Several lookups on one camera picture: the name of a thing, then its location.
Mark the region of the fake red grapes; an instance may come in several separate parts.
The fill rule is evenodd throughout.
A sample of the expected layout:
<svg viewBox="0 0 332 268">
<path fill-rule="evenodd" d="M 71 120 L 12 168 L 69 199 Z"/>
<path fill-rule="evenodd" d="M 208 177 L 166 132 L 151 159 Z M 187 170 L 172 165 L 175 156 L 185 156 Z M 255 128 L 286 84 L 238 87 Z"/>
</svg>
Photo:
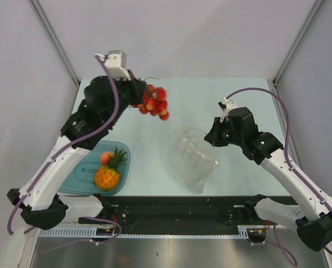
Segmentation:
<svg viewBox="0 0 332 268">
<path fill-rule="evenodd" d="M 153 117 L 158 116 L 161 120 L 167 121 L 170 116 L 167 97 L 168 91 L 165 88 L 146 83 L 143 102 L 131 104 L 131 107 L 138 109 L 141 114 L 150 114 Z"/>
</svg>

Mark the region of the fake pineapple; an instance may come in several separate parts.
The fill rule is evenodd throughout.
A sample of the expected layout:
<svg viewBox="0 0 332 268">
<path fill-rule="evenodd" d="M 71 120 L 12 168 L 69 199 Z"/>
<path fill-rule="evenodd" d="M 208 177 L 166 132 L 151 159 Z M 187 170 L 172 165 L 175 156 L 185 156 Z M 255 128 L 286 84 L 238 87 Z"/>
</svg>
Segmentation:
<svg viewBox="0 0 332 268">
<path fill-rule="evenodd" d="M 126 151 L 116 147 L 112 152 L 114 153 L 114 157 L 106 165 L 100 165 L 93 176 L 93 184 L 99 190 L 105 192 L 116 188 L 121 179 L 119 167 L 128 160 Z"/>
</svg>

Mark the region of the fake peach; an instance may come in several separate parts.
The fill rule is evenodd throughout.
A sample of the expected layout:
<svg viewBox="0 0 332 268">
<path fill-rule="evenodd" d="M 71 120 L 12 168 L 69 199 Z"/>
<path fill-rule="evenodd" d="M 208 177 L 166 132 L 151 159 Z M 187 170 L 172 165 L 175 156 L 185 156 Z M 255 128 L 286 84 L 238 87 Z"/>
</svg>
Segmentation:
<svg viewBox="0 0 332 268">
<path fill-rule="evenodd" d="M 111 151 L 106 151 L 100 156 L 100 164 L 106 165 L 114 157 L 114 153 Z"/>
</svg>

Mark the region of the clear dotted zip top bag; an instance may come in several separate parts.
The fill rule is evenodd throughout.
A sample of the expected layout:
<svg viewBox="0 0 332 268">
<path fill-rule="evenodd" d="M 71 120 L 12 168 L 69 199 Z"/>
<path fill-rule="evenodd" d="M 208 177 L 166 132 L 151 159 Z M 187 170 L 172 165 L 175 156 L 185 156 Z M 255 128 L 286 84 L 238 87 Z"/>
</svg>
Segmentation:
<svg viewBox="0 0 332 268">
<path fill-rule="evenodd" d="M 174 179 L 192 194 L 200 194 L 218 161 L 206 132 L 194 125 L 180 123 L 175 127 L 169 145 L 169 167 Z"/>
</svg>

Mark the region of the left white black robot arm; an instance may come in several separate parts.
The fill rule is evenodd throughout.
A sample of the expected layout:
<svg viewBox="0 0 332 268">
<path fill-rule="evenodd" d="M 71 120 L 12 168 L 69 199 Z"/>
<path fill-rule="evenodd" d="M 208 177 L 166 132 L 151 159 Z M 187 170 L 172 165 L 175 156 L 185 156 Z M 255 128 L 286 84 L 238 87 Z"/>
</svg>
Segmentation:
<svg viewBox="0 0 332 268">
<path fill-rule="evenodd" d="M 43 166 L 25 186 L 7 193 L 27 225 L 48 230 L 63 221 L 92 217 L 104 223 L 110 218 L 110 209 L 96 194 L 68 197 L 57 192 L 73 168 L 112 130 L 123 111 L 143 102 L 146 88 L 146 82 L 134 76 L 91 80 Z"/>
</svg>

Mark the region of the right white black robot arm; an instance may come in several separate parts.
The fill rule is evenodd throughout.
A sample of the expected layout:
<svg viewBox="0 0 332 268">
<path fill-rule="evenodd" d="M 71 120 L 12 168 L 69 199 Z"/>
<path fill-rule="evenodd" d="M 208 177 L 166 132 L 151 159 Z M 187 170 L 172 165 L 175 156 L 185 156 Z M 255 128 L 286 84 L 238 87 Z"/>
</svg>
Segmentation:
<svg viewBox="0 0 332 268">
<path fill-rule="evenodd" d="M 325 249 L 332 241 L 332 197 L 288 157 L 273 134 L 259 131 L 248 108 L 220 107 L 223 114 L 214 119 L 204 140 L 214 147 L 240 147 L 244 156 L 269 172 L 296 202 L 284 205 L 258 194 L 247 203 L 245 219 L 251 224 L 269 220 L 296 232 L 308 248 Z"/>
</svg>

